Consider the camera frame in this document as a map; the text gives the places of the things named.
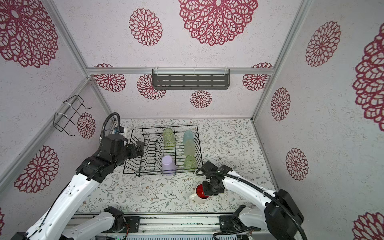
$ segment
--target mug handle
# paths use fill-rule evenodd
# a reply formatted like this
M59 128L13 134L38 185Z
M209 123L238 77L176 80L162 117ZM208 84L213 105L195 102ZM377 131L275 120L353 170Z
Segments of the mug handle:
M196 193L189 196L189 200L192 200L193 198L197 197Z

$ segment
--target red mandala pattern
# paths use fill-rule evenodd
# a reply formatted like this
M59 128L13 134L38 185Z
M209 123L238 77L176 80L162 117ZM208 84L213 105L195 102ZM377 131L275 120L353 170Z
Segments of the red mandala pattern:
M304 153L297 148L292 148L285 159L285 165L291 177L303 180L308 174L308 161Z
M167 92L166 90L156 90L153 88L151 74L140 76L137 80L137 89L145 98L152 100L162 98Z
M90 138L95 133L96 123L93 116L83 113L77 121L77 130L83 138Z
M133 37L145 46L153 46L163 35L161 23L156 15L148 9L136 9L129 20L129 29Z
M377 212L359 215L353 221L353 240L383 240L384 239L384 216Z
M114 68L109 64L98 64L96 68ZM110 92L120 92L125 88L125 78L123 74L95 74L93 75L97 84Z
M196 108L205 108L212 102L212 95L204 90L198 90L192 93L191 103Z
M362 61L355 70L355 103L364 109L364 118L378 123L384 131L384 23L379 34L365 46Z
M223 45L233 41L252 21L257 0L179 0L184 28L200 43Z
M0 236L1 236L1 231L3 230L3 226L4 226L4 214L2 214L1 212L1 208L0 208Z
M259 63L253 66L253 68L271 68L270 63ZM257 91L263 89L266 81L268 80L267 74L246 74L243 76L243 85L246 89L251 91Z
M291 107L291 100L287 89L279 88L273 94L271 101L271 113L276 121L283 120Z
M58 35L39 0L0 1L0 51L5 60L23 67L49 65Z
M49 146L43 146L13 185L21 192L37 193L55 179L58 168L57 153Z
M308 43L305 54L308 65L321 66L333 56L340 42L340 26L330 21L319 27Z

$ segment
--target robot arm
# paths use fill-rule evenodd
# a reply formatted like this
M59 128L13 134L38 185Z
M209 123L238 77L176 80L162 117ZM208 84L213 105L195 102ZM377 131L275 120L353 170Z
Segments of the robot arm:
M253 226L258 230L268 229L278 240L293 240L298 231L297 225L300 226L304 221L304 217L292 197L283 189L275 192L252 184L230 167L222 165L217 168L209 161L203 164L196 175L205 175L207 179L210 179L209 182L203 181L204 195L218 195L224 193L224 188L226 188L236 192L257 207L242 205L236 210L231 217L231 225L235 226L236 230L244 230Z
M109 115L104 122L117 113ZM126 144L127 139L122 135L123 128L115 128L115 133L104 136L102 130L101 143L98 151L85 159L76 169L71 182L63 189L51 208L26 233L16 233L11 240L58 240L58 239L90 239L95 235L113 229L124 227L123 212L109 207L95 218L64 230L73 214L78 210L87 196L95 190L106 176L124 163L128 158L143 155L143 144Z

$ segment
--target black metal shelf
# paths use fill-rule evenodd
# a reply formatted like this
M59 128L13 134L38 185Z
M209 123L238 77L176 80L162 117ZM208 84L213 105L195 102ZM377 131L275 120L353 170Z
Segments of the black metal shelf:
M162 133L165 128L173 129L176 140L176 146L174 149L164 148L164 139ZM183 136L184 132L187 130L191 130L194 134L197 168L184 168L185 156ZM137 141L144 142L144 155L133 159L127 159L124 164L124 174L135 174L137 176L141 176L156 174L163 175L164 173L170 171L174 172L175 170L162 170L161 159L165 155L170 155L174 159L176 164L176 173L195 172L196 169L203 165L199 129L197 125L135 128L132 130L129 143L136 144Z
M73 104L75 104L76 100L80 103L80 105L75 109L75 108L73 107ZM74 122L72 121L72 118L73 118L73 116L75 116L76 114L80 116L80 114L78 113L79 108L80 108L81 106L83 106L85 109L91 109L92 107L90 107L90 108L85 107L84 104L83 104L83 103L84 103L84 100L83 100L79 95L74 95L74 96L68 98L67 100L65 100L63 103L68 104L68 105L70 106L70 108L68 108L64 113L55 113L55 114L53 115L53 127L55 127L55 128L56 128L57 130L59 130L60 132L63 132L63 131L64 131L66 134L68 134L69 136L72 136L72 137L73 137L74 135L69 134L69 133L65 130L65 128L67 127L68 123L71 122L73 125L77 126L77 124L74 123ZM67 113L67 111L68 111L69 109L73 109L73 110L74 110L74 113L72 114L72 116L71 116L70 118L66 115L66 113ZM66 119L68 119L68 121L67 121L67 123L64 125L64 127L62 127L62 126L59 125L59 121L60 121L61 118L59 118L59 120L56 120L57 115L62 115L62 116L64 116Z

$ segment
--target floral tablecloth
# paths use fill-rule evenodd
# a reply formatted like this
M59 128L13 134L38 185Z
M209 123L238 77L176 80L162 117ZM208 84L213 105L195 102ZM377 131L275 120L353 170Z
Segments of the floral tablecloth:
M268 189L274 189L270 174L250 119L124 119L128 129L197 124L203 162L225 164L243 177ZM92 192L78 212L100 212L109 206L124 212L233 212L250 205L238 194L226 191L211 196L204 204L188 199L205 180L192 172L173 176L123 174L123 166L108 175Z

